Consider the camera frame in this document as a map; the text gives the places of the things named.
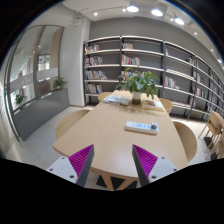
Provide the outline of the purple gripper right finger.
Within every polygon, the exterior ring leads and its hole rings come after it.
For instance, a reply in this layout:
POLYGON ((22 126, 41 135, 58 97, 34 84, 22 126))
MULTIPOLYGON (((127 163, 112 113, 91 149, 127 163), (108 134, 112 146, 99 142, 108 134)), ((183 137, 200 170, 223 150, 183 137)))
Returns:
POLYGON ((141 186, 178 171, 178 168, 166 157, 157 157, 137 145, 132 145, 132 156, 141 186))

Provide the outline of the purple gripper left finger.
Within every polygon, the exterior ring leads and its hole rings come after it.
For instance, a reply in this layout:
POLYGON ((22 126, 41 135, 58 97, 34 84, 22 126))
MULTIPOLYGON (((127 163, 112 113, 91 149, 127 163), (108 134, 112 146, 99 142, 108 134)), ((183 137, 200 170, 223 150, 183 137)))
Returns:
POLYGON ((61 156, 47 171, 67 181, 84 187, 94 157, 94 146, 87 146, 73 155, 61 156))

